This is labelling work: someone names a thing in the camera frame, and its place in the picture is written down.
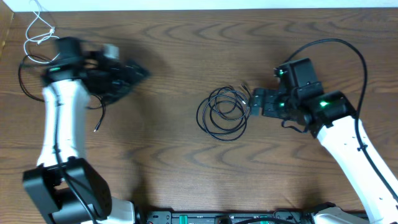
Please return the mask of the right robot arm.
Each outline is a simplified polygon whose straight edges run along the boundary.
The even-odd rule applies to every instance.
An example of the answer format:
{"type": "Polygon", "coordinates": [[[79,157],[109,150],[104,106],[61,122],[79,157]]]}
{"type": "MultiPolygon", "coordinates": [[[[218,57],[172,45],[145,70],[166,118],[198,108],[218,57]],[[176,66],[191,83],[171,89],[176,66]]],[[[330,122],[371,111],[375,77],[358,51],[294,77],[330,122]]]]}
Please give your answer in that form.
{"type": "Polygon", "coordinates": [[[317,139],[341,167],[369,222],[397,223],[397,178],[347,97],[340,91],[324,91],[309,58],[285,62],[274,75],[278,89],[253,91],[253,113],[303,126],[303,133],[317,139]]]}

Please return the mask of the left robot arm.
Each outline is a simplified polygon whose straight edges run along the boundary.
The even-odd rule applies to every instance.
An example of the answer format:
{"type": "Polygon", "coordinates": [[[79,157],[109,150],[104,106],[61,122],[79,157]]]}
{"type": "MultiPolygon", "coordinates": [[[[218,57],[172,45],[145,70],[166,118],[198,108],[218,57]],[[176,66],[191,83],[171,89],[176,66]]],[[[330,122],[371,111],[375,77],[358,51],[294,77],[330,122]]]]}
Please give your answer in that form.
{"type": "Polygon", "coordinates": [[[149,71],[133,60],[121,62],[112,44],[84,52],[80,39],[64,37],[55,45],[58,56],[42,75],[44,143],[36,167],[23,173],[25,191],[46,223],[145,223],[138,206],[113,197],[87,161],[84,131],[91,97],[105,110],[149,71]]]}

